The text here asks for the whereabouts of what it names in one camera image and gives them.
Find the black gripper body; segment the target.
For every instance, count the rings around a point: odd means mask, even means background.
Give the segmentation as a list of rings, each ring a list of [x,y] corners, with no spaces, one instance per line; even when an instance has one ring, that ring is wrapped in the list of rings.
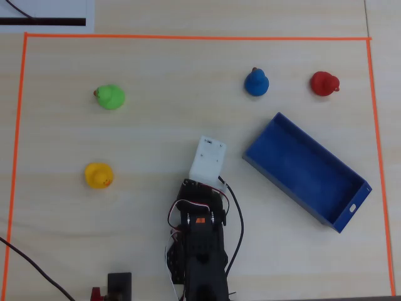
[[[226,225],[229,198],[220,189],[185,179],[179,189],[175,209],[180,213],[180,225],[192,223]]]

